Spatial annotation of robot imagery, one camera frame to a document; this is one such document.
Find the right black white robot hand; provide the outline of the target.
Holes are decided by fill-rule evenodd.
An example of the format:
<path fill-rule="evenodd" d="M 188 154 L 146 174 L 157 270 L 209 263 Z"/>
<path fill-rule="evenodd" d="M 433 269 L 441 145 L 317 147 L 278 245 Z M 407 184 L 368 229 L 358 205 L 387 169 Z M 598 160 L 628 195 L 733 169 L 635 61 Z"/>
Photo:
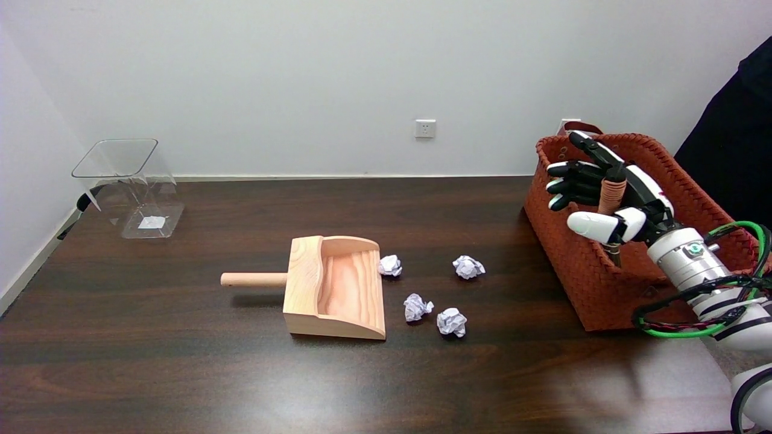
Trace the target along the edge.
<path fill-rule="evenodd" d="M 551 211 L 558 212 L 571 203 L 600 206 L 604 180 L 627 182 L 619 209 L 612 214 L 571 213 L 567 225 L 574 233 L 599 244 L 643 242 L 650 247 L 675 227 L 672 203 L 639 166 L 629 164 L 605 143 L 582 131 L 570 131 L 568 139 L 591 162 L 565 160 L 548 165 L 552 180 L 546 191 L 552 196 L 548 203 Z"/>

